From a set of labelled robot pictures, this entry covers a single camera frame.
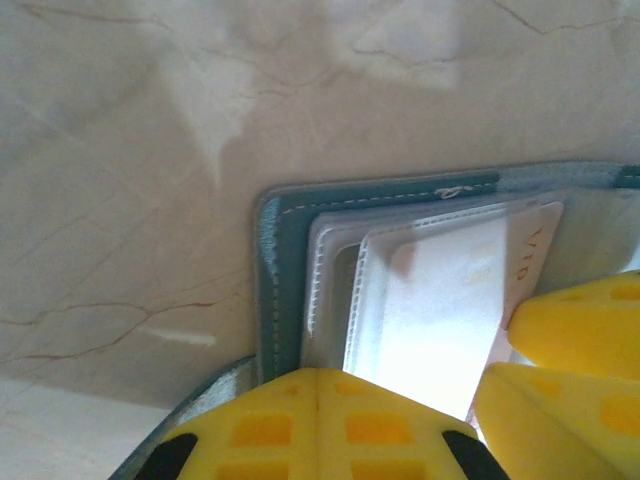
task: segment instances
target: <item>teal leather cover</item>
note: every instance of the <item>teal leather cover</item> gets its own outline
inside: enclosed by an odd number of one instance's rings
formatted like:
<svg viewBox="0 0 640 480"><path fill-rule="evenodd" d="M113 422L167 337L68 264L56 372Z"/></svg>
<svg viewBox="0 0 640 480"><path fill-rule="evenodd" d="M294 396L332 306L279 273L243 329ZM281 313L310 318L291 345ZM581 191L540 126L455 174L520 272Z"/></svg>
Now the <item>teal leather cover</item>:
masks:
<svg viewBox="0 0 640 480"><path fill-rule="evenodd" d="M258 379L299 366L307 243L320 213L447 201L562 186L640 188L640 166L555 162L365 182L275 188L258 205L255 227Z"/></svg>

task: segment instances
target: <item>yellow plastic object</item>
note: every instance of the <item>yellow plastic object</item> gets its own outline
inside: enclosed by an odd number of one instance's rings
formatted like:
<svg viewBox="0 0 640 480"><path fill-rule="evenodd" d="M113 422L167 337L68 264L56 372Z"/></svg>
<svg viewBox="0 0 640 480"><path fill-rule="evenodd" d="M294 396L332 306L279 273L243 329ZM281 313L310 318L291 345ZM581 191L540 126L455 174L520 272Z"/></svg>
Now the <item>yellow plastic object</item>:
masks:
<svg viewBox="0 0 640 480"><path fill-rule="evenodd" d="M198 441L179 480L315 478L317 372L299 370L173 430Z"/></svg>
<svg viewBox="0 0 640 480"><path fill-rule="evenodd" d="M442 433L475 430L338 370L318 376L319 480L463 480Z"/></svg>
<svg viewBox="0 0 640 480"><path fill-rule="evenodd" d="M640 479L640 382L495 363L475 412L513 479Z"/></svg>
<svg viewBox="0 0 640 480"><path fill-rule="evenodd" d="M156 448L156 470L140 478L506 479L475 439L470 425L400 395L340 371L304 369L179 426ZM182 453L172 449L185 441Z"/></svg>
<svg viewBox="0 0 640 480"><path fill-rule="evenodd" d="M531 298L508 332L539 366L640 380L640 271Z"/></svg>

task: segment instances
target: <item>white stitching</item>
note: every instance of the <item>white stitching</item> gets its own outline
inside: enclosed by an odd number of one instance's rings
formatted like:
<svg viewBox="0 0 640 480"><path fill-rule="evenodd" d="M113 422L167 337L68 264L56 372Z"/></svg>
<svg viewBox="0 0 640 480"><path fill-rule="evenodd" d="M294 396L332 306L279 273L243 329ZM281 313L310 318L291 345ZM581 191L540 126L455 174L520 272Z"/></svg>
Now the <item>white stitching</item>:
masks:
<svg viewBox="0 0 640 480"><path fill-rule="evenodd" d="M327 236L327 233L330 230L324 230L320 236L318 237L318 245L320 248L318 248L318 251L316 252L314 258L313 258L313 265L314 265L314 271L313 271L313 276L312 276L312 287L311 287L311 303L309 304L309 316L312 318L312 321L309 322L309 324L307 325L307 329L309 330L309 334L313 335L314 330L315 330L315 326L316 326L316 311L318 309L318 285L320 284L320 282L318 281L318 277L320 276L320 269L319 268L315 268L318 265L320 265L320 263L323 261L321 260L324 257L324 239Z"/></svg>
<svg viewBox="0 0 640 480"><path fill-rule="evenodd" d="M492 185L496 185L496 182L486 182L486 183L477 183L475 185L463 185L463 186L458 186L458 187L451 187L454 189L460 189L458 191L461 192L462 190L473 190L476 187L488 187L488 186L492 186ZM298 211L298 210L304 210L306 208L316 208L316 207L330 207L330 206L337 206L337 205L349 205L352 203L362 203L362 202L375 202L375 201L380 201L380 200L396 200L396 199L400 199L400 198L413 198L413 197L425 197L427 195L433 195L433 194L437 194L440 193L441 194L441 199L442 200L447 200L449 198L453 198L455 195L453 196L445 196L447 193L450 193L450 188L449 189L436 189L436 190L432 190L432 191L426 191L426 192L418 192L418 193L402 193L402 194L398 194L398 195L388 195L385 197L370 197L370 198L357 198L357 199L350 199L350 200L343 200L341 202L329 202L329 203L310 203L307 205L296 205L295 207L289 208L287 210L285 210L284 212L282 212L280 215L278 215L277 219L276 219L276 223L275 223L275 228L274 228L274 232L273 232L273 236L275 238L274 241L274 265L275 265L275 273L271 276L272 278L272 282L273 282L273 301L272 301L272 305L273 305L273 370L274 370L274 374L277 376L278 372L280 370L280 358L279 358L279 352L280 352L280 310L279 310L279 296L280 296L280 288L279 288L279 284L280 284L280 279L279 279L279 273L278 273L278 223L280 222L280 220L282 219L282 217L284 217L285 215L289 215L292 212Z"/></svg>
<svg viewBox="0 0 640 480"><path fill-rule="evenodd" d="M510 182L517 181L520 186L526 186L529 183L539 182L541 180L545 180L548 178L558 179L561 177L565 178L578 178L578 177L587 177L591 174L598 175L619 175L622 171L623 165L618 165L617 170L614 172L613 168L615 166L611 164L606 165L583 165L580 168L577 168L577 165L569 162L569 163L556 163L553 165L553 170L544 170L541 171L539 166L529 165L529 166L514 166L511 169L503 172L500 175L500 184L508 184Z"/></svg>

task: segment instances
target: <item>card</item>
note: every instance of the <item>card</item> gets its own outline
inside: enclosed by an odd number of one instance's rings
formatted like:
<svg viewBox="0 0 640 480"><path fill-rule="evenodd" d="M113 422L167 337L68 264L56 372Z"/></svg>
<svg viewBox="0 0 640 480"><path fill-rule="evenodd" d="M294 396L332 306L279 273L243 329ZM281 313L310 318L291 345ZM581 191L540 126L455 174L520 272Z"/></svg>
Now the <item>card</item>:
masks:
<svg viewBox="0 0 640 480"><path fill-rule="evenodd" d="M487 361L511 354L496 337L533 291L562 214L560 202L522 207L444 218L391 249L392 238L406 239L407 231L369 239L345 370L467 418Z"/></svg>
<svg viewBox="0 0 640 480"><path fill-rule="evenodd" d="M424 221L444 213L512 202L514 205L543 204L558 198L557 192L529 196L504 193L320 215L309 234L301 365L342 368L355 265L360 244L369 232L401 222Z"/></svg>

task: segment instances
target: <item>white card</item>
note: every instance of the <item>white card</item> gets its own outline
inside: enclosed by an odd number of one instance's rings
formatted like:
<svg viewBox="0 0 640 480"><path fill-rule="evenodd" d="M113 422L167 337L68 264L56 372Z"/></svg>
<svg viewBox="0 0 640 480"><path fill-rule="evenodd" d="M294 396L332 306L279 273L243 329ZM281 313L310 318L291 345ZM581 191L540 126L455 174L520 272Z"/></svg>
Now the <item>white card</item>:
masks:
<svg viewBox="0 0 640 480"><path fill-rule="evenodd" d="M300 364L341 368L360 244L372 230L472 208L508 202L542 201L532 196L496 193L446 202L396 205L319 215L309 232L307 295Z"/></svg>
<svg viewBox="0 0 640 480"><path fill-rule="evenodd" d="M494 341L533 291L561 213L553 202L475 224L455 219L453 230L440 233L441 224L397 248L369 308L379 322L369 322L364 362L351 359L351 373L465 419L490 355L511 353Z"/></svg>

